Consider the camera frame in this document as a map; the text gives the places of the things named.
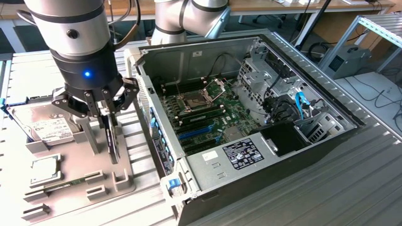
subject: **screw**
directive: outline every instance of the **screw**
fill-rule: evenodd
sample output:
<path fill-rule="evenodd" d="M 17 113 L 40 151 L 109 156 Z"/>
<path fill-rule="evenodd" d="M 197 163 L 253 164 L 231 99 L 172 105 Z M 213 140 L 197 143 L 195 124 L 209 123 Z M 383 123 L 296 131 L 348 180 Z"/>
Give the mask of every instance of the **screw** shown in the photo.
<path fill-rule="evenodd" d="M 66 36 L 70 38 L 70 39 L 76 39 L 77 36 L 78 36 L 78 32 L 74 30 L 74 29 L 69 29 L 66 31 Z"/>

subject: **white cable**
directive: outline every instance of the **white cable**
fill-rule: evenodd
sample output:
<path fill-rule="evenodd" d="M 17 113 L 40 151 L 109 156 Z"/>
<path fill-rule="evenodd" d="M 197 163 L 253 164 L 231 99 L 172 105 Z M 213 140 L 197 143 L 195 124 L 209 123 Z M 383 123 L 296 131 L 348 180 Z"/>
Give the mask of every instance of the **white cable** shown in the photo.
<path fill-rule="evenodd" d="M 311 2 L 311 0 L 308 0 L 307 6 L 305 6 L 305 12 L 307 12 L 307 9 L 308 9 L 308 6 L 309 6 L 309 2 Z M 305 20 L 304 20 L 303 28 L 301 28 L 299 34 L 296 35 L 295 39 L 292 39 L 292 41 L 289 43 L 292 43 L 300 37 L 300 34 L 301 34 L 303 29 L 305 27 L 305 24 L 307 24 L 307 17 L 305 17 Z"/>
<path fill-rule="evenodd" d="M 317 55 L 320 55 L 320 57 L 323 57 L 324 56 L 324 54 L 323 53 L 317 53 L 317 52 L 311 52 L 311 53 L 315 53 L 315 54 L 317 54 Z"/>

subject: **blue pcie slot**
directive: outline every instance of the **blue pcie slot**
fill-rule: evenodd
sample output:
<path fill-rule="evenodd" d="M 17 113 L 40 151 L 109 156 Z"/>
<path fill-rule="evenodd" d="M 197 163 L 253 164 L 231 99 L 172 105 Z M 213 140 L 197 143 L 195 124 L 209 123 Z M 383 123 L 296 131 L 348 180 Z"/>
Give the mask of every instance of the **blue pcie slot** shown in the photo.
<path fill-rule="evenodd" d="M 201 128 L 196 131 L 192 131 L 192 132 L 188 132 L 188 133 L 184 133 L 184 134 L 178 135 L 178 140 L 193 137 L 193 136 L 196 136 L 199 134 L 203 134 L 203 133 L 209 133 L 212 131 L 213 125 L 215 124 L 207 126 L 205 128 Z"/>

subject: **hard drive label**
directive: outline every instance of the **hard drive label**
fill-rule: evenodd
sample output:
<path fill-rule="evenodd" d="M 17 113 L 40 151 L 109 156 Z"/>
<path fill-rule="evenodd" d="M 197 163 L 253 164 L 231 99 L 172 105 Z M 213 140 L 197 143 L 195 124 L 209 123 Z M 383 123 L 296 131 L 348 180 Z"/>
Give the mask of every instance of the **hard drive label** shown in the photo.
<path fill-rule="evenodd" d="M 223 147 L 223 151 L 236 170 L 264 159 L 249 138 Z"/>
<path fill-rule="evenodd" d="M 52 142 L 73 136 L 64 117 L 37 121 L 30 125 L 37 136 L 44 142 Z"/>

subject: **motherboard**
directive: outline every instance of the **motherboard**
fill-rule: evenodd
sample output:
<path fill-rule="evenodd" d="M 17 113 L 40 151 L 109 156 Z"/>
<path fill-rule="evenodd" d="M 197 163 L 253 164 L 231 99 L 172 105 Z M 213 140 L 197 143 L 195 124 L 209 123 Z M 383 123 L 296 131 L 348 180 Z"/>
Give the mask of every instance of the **motherboard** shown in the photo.
<path fill-rule="evenodd" d="M 185 90 L 196 86 L 188 84 L 186 88 L 170 87 L 174 91 L 165 91 L 158 96 L 186 155 L 235 141 L 260 126 L 237 100 L 233 85 L 225 79 L 212 78 L 203 81 L 201 89 Z"/>

